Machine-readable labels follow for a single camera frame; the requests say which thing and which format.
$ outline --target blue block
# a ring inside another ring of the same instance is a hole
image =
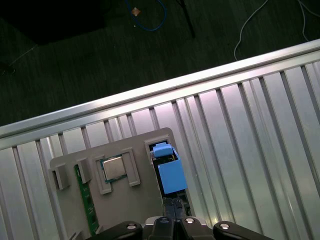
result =
[[[172,155],[174,153],[171,144],[158,143],[153,147],[153,154],[156,158]]]
[[[158,165],[161,182],[165,194],[188,188],[181,160]]]

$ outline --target blue cable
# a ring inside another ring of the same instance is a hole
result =
[[[167,18],[167,9],[166,9],[165,5],[163,4],[162,1],[156,0],[156,1],[163,7],[164,17],[163,17],[162,22],[161,22],[156,28],[153,28],[153,29],[147,28],[147,27],[143,26],[143,25],[138,21],[137,17],[132,14],[132,12],[131,12],[131,6],[130,6],[130,3],[128,2],[128,0],[124,0],[124,1],[125,1],[125,3],[126,3],[126,6],[128,7],[128,10],[129,10],[129,12],[130,12],[130,15],[131,15],[132,19],[133,19],[133,20],[135,21],[135,23],[136,23],[140,28],[142,28],[143,30],[150,31],[150,32],[156,31],[156,30],[158,30],[159,28],[162,27],[162,25],[164,24],[164,22],[165,22],[165,20],[166,20],[166,18]]]

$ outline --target corrugated metal panel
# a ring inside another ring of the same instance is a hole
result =
[[[0,151],[0,237],[68,239],[50,160],[169,127],[194,214],[276,240],[320,239],[320,62],[287,61],[280,71],[265,66],[226,76],[227,86],[223,78],[218,86],[199,83],[167,101],[164,93],[22,133],[20,141],[0,139],[2,146],[15,141]]]

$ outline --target gray carpet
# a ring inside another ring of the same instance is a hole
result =
[[[147,27],[161,22],[155,0],[130,2]],[[0,76],[0,126],[234,62],[241,26],[263,2],[186,0],[192,38],[174,0],[163,0],[167,19],[155,32],[134,27],[124,1],[112,0],[105,28],[38,46],[13,65],[14,74]],[[303,2],[320,14],[319,1]],[[320,19],[306,13],[306,21],[308,38],[320,38]],[[237,56],[304,43],[302,26],[296,0],[270,0],[245,28]],[[1,18],[0,39],[0,61],[8,64],[35,44]]]

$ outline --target aluminum rail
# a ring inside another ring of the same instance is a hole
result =
[[[250,70],[259,66],[277,63],[293,57],[302,56],[308,53],[320,50],[320,39],[303,43],[300,45],[284,48],[263,55],[251,57],[248,59],[232,62],[226,65],[210,68],[207,70],[195,72],[192,74],[180,76],[170,80],[118,93],[112,96],[104,97],[98,100],[83,103],[77,106],[65,108],[41,116],[33,117],[23,121],[15,122],[0,127],[0,138],[17,135],[26,131],[37,128],[50,126],[52,124],[64,122],[69,119],[85,116],[87,114],[112,108],[128,102],[140,100],[142,98],[151,97],[171,90],[180,89],[186,86],[202,83],[208,80],[239,73],[241,71]]]

